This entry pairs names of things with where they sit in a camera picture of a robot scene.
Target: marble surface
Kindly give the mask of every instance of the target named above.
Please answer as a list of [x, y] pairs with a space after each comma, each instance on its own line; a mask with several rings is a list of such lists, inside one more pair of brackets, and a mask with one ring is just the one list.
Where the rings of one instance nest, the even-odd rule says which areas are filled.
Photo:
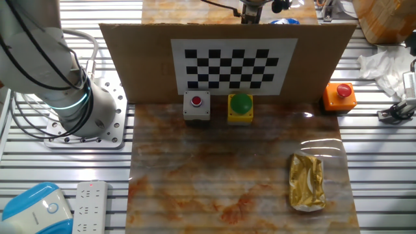
[[[253, 124], [187, 127], [182, 105], [137, 105], [126, 233], [359, 233], [335, 116], [311, 105], [255, 105]], [[288, 202], [289, 157], [324, 161], [326, 207]]]
[[[239, 0], [212, 0], [235, 7], [242, 12]], [[301, 24], [318, 24], [313, 0], [293, 0], [292, 8], [279, 14], [272, 12], [271, 3], [263, 7], [260, 23], [281, 18], [296, 18]], [[199, 0], [143, 0], [142, 23], [240, 23], [232, 10], [213, 6]]]

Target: metal slat table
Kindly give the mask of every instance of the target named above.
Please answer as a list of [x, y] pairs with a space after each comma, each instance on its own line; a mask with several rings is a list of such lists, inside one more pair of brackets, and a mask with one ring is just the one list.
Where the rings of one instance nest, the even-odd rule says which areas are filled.
[[[141, 23], [142, 2], [61, 1], [62, 27], [76, 29], [99, 42], [96, 77], [117, 79], [118, 75], [98, 23]], [[317, 11], [318, 20], [322, 15]], [[354, 19], [335, 19], [332, 23], [356, 23], [357, 29], [345, 50], [331, 82], [354, 85], [357, 107], [338, 117], [348, 155], [350, 180], [362, 234], [416, 233], [416, 122], [384, 125], [376, 111], [396, 100], [388, 97], [371, 80], [359, 79], [360, 55], [375, 54]], [[81, 38], [67, 36], [68, 45], [85, 66], [92, 45]], [[47, 120], [22, 104], [37, 126]], [[75, 207], [77, 183], [99, 179], [109, 182], [106, 229], [108, 234], [124, 233], [125, 213], [133, 137], [134, 106], [130, 105], [125, 129], [125, 147], [118, 150], [52, 150], [42, 141], [25, 135], [10, 116], [4, 114], [5, 132], [0, 141], [0, 216], [5, 205], [18, 194], [43, 181], [56, 183], [70, 207]]]

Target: green button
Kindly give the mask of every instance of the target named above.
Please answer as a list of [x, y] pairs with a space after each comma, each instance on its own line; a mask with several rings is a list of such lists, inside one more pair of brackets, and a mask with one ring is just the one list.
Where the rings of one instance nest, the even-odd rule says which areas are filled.
[[231, 98], [231, 109], [237, 114], [246, 114], [253, 107], [253, 101], [247, 94], [235, 94]]

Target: cardboard board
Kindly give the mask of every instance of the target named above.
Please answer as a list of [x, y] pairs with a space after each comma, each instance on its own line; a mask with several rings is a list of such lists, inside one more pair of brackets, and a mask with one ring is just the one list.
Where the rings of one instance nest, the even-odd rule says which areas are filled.
[[372, 44], [401, 43], [416, 29], [414, 0], [353, 0], [353, 4]]
[[[356, 25], [100, 24], [130, 103], [181, 103], [172, 39], [297, 39], [278, 96], [255, 103], [311, 103], [323, 94]], [[213, 96], [212, 102], [225, 102]]]

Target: electrical outlet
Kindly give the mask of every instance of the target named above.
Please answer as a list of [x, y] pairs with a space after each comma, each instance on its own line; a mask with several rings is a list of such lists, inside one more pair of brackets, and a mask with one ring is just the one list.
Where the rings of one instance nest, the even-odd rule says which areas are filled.
[[107, 183], [104, 181], [79, 183], [76, 202], [72, 234], [104, 233]]

